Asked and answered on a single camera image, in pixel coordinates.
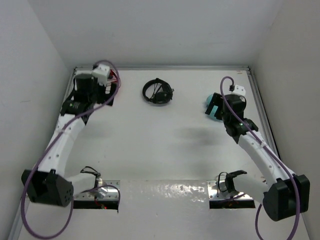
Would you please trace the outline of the black over-ear headphones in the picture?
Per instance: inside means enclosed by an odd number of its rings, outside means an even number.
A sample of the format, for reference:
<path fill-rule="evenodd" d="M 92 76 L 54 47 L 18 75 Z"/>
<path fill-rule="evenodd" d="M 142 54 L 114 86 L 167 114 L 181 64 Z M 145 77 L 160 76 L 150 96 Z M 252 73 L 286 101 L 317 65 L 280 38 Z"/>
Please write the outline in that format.
<path fill-rule="evenodd" d="M 154 86 L 151 97 L 147 97 L 147 90 Z M 155 105 L 168 104 L 173 99 L 174 89 L 166 81 L 156 78 L 148 81 L 142 88 L 142 96 L 146 102 Z"/>

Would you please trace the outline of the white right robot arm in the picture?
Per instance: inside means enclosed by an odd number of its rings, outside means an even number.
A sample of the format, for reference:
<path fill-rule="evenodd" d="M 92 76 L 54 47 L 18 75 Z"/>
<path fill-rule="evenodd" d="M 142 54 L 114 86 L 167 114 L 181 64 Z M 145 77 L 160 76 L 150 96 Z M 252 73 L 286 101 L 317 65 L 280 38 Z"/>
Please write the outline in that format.
<path fill-rule="evenodd" d="M 304 213 L 309 209 L 310 181 L 284 165 L 270 149 L 258 126 L 244 117 L 247 100 L 244 96 L 219 93 L 206 100 L 205 114 L 223 122 L 227 134 L 253 160 L 266 183 L 251 180 L 245 170 L 226 173 L 218 181 L 220 192 L 245 192 L 261 203 L 267 215 L 275 222 Z"/>

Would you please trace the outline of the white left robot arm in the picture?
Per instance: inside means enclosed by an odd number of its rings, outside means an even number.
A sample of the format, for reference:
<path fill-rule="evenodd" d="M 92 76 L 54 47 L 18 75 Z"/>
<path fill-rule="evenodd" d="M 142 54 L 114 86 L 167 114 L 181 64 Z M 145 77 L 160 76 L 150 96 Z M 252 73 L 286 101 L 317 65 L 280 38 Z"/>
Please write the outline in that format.
<path fill-rule="evenodd" d="M 100 173 L 81 170 L 65 177 L 66 164 L 73 145 L 87 125 L 96 104 L 113 104 L 117 89 L 116 74 L 81 71 L 74 75 L 73 88 L 64 100 L 55 132 L 45 157 L 35 171 L 24 170 L 21 176 L 26 193 L 33 203 L 66 207 L 74 196 L 97 187 Z"/>

